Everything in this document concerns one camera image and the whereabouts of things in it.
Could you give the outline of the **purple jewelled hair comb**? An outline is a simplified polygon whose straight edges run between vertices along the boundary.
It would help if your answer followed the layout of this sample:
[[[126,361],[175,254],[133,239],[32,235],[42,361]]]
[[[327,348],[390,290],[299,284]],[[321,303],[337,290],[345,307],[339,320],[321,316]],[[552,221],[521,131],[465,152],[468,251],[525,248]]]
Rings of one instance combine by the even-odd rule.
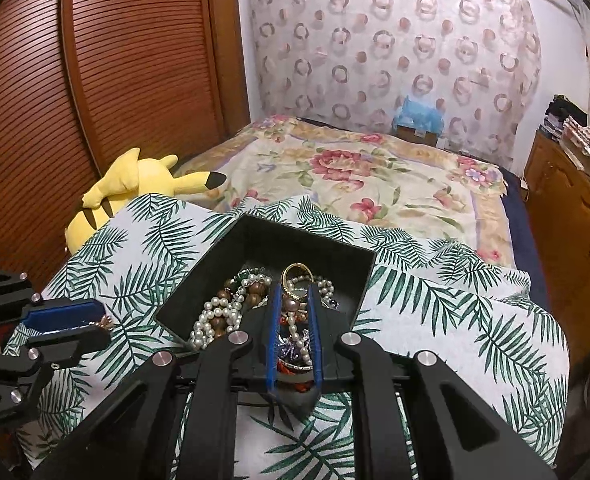
[[[302,340],[281,342],[278,346],[278,358],[287,365],[312,366],[309,345]]]

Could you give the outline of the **black jewelry box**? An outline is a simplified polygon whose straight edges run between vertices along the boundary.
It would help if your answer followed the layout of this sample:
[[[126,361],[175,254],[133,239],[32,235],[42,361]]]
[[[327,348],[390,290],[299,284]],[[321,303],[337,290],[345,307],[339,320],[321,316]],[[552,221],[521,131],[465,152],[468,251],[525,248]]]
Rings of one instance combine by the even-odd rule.
[[[233,271],[260,268],[268,273],[271,284],[280,283],[282,271],[289,264],[300,262],[333,282],[336,288],[334,297],[338,301],[337,308],[333,310],[346,314],[349,330],[365,297],[374,261],[374,252],[369,249],[307,233],[285,224],[243,216],[199,259],[158,309],[156,320],[182,344],[186,344],[208,294],[220,287]],[[257,384],[252,378],[252,336],[248,336],[251,341],[230,368],[230,386],[233,390],[271,396],[294,414],[303,416],[313,412],[320,396],[336,393],[321,392],[316,387],[312,367],[296,375],[278,370],[275,391],[257,391]]]

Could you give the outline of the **small gold brooch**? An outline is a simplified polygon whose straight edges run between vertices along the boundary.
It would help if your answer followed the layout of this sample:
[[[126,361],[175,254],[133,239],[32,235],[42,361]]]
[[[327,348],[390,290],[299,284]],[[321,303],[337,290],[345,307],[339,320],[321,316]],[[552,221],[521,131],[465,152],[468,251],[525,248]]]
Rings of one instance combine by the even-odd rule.
[[[98,323],[104,330],[111,330],[114,327],[114,322],[109,315],[104,315],[100,323]]]

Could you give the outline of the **palm leaf print cloth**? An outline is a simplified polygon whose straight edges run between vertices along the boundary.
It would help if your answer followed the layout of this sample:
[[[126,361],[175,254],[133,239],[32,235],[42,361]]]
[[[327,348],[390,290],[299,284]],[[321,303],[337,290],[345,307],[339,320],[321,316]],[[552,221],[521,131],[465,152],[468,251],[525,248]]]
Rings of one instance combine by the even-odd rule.
[[[54,375],[19,444],[37,465],[155,351],[179,342],[155,313],[237,219],[262,218],[373,250],[375,266],[356,332],[385,350],[437,354],[546,462],[556,458],[568,402],[568,346],[561,326],[530,298],[527,273],[488,263],[446,235],[422,238],[364,226],[300,195],[245,200],[219,214],[161,195],[131,202],[58,271],[46,298],[95,298],[112,319],[112,342]]]

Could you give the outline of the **yellow Pikachu plush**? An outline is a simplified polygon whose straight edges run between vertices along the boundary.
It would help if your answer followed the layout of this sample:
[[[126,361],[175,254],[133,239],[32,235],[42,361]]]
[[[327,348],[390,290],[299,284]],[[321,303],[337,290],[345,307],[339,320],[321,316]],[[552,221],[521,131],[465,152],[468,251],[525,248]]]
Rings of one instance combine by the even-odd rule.
[[[173,177],[171,169],[178,160],[175,154],[141,158],[139,148],[130,148],[118,156],[104,176],[82,195],[74,218],[64,231],[68,252],[78,252],[96,231],[138,196],[199,194],[227,182],[227,176],[218,171],[195,171]]]

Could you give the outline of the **blue bag on box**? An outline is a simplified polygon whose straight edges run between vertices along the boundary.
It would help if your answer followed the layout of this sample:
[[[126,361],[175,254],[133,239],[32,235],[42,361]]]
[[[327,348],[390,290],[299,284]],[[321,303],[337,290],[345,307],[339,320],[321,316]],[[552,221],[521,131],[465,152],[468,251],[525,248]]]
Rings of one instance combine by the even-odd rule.
[[[401,140],[435,148],[444,130],[444,114],[435,107],[403,99],[391,121],[391,132]]]

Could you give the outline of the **wooden louvered wardrobe door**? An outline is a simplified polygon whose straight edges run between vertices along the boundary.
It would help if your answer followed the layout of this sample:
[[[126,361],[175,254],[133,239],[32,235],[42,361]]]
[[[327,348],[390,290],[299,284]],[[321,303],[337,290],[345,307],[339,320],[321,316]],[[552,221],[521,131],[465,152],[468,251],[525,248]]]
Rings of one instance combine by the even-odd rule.
[[[128,148],[193,156],[248,121],[237,0],[0,0],[0,270],[48,283]]]

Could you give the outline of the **wooden sideboard cabinet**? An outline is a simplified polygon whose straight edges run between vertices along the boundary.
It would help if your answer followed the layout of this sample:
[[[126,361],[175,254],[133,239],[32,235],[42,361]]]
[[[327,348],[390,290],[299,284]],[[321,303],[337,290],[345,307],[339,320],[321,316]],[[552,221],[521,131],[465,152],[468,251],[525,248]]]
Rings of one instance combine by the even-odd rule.
[[[551,312],[577,365],[590,356],[590,180],[559,144],[541,133],[535,136],[524,178]]]

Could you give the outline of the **circle pattern curtain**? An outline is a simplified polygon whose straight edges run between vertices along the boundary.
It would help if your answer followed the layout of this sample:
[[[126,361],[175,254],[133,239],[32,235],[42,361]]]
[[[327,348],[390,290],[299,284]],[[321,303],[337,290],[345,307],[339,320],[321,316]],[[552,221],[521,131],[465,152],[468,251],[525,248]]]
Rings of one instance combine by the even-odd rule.
[[[249,0],[268,114],[385,132],[405,105],[447,148],[510,166],[540,73],[527,0]]]

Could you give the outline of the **stack of folded clothes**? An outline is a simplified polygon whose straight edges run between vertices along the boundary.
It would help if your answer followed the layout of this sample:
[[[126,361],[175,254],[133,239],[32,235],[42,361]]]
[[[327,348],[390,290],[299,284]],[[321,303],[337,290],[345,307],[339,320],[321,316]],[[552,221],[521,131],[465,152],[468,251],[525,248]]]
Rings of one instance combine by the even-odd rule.
[[[555,94],[545,112],[545,132],[570,150],[580,168],[590,174],[590,125],[588,116],[563,94]]]

